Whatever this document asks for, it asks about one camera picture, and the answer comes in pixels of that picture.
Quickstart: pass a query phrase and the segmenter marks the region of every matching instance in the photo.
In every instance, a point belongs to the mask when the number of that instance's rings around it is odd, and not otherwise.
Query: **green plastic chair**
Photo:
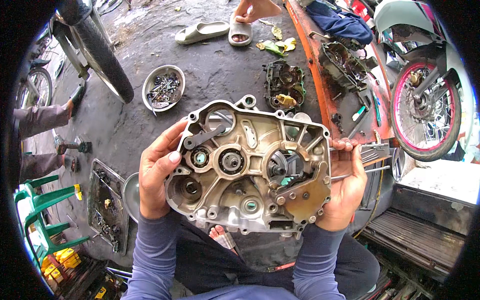
[[[50,239],[50,236],[61,233],[65,229],[69,228],[70,224],[68,222],[62,222],[54,225],[45,226],[41,212],[42,210],[53,206],[58,202],[67,199],[68,197],[74,196],[75,187],[71,186],[68,188],[48,192],[42,195],[35,194],[34,188],[42,184],[57,180],[58,178],[58,175],[54,175],[40,178],[37,180],[27,180],[23,185],[20,186],[20,190],[14,195],[15,204],[17,204],[22,199],[28,198],[31,200],[30,205],[32,206],[33,211],[25,218],[25,223],[22,230],[24,231],[27,242],[32,249],[32,253],[34,255],[34,258],[36,258],[39,267],[41,267],[41,263],[47,255],[53,254],[54,252],[65,248],[71,248],[73,246],[79,245],[90,238],[89,236],[81,237],[79,239],[58,245],[54,244]],[[28,234],[28,228],[32,224],[34,224],[35,228],[40,233],[40,237],[42,239],[42,243],[37,249],[34,249]]]

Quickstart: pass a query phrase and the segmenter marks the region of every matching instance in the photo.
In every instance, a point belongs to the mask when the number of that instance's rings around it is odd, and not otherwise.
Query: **dark pants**
[[[13,115],[19,120],[19,134],[22,140],[36,134],[68,124],[69,111],[66,106],[52,105],[14,109]],[[48,175],[62,166],[62,157],[56,153],[22,154],[20,183]]]
[[[377,282],[380,266],[365,247],[345,235],[338,249],[335,280],[347,299],[368,292]],[[281,287],[293,293],[293,268],[256,272],[236,254],[182,219],[177,241],[175,279],[195,294],[236,284]]]

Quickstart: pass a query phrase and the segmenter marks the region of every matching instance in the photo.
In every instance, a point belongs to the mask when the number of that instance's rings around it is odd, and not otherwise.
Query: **metal bowl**
[[[138,223],[138,218],[140,217],[140,192],[138,183],[138,172],[130,175],[125,181],[125,184],[123,185],[122,197],[123,206],[127,210],[130,217],[136,223]]]
[[[167,107],[164,108],[154,108],[154,111],[165,111],[170,108],[172,108],[175,104],[177,104],[180,101],[180,98],[183,95],[183,91],[185,90],[185,75],[183,74],[182,70],[180,70],[179,67],[173,66],[173,65],[165,65],[156,68],[153,70],[148,76],[147,79],[145,79],[144,86],[142,88],[142,98],[144,100],[145,106],[149,109],[152,110],[152,106],[150,105],[150,102],[148,101],[147,94],[155,87],[155,77],[157,76],[163,76],[163,75],[170,75],[171,73],[175,73],[179,80],[179,88],[178,88],[178,93],[173,96],[175,96],[175,101],[173,103],[169,104]]]

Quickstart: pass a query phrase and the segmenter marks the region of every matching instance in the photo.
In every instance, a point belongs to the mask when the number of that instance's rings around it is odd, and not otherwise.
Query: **leaf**
[[[262,19],[258,19],[258,20],[259,20],[261,23],[265,24],[265,25],[275,26],[275,24],[270,23],[269,21],[262,20]]]
[[[272,33],[277,39],[282,39],[283,38],[282,30],[280,29],[280,27],[273,26],[272,27]]]
[[[271,52],[273,52],[275,54],[278,54],[280,56],[288,55],[288,54],[283,54],[280,51],[280,49],[278,48],[278,46],[275,45],[275,43],[270,41],[270,40],[264,41],[263,44],[265,45],[265,49],[267,49],[268,51],[271,51]]]
[[[283,49],[283,52],[290,51],[290,50],[295,49],[295,45],[297,44],[297,40],[294,37],[289,37],[285,40],[284,44],[285,44],[285,48]]]

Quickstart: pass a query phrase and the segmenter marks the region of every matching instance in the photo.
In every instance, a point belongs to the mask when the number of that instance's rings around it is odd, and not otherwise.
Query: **forearm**
[[[303,245],[293,271],[295,295],[299,299],[345,299],[338,292],[333,273],[345,231],[327,231],[315,224],[305,227]]]
[[[169,212],[159,219],[138,220],[133,251],[133,275],[122,299],[170,299],[176,264],[180,215]]]

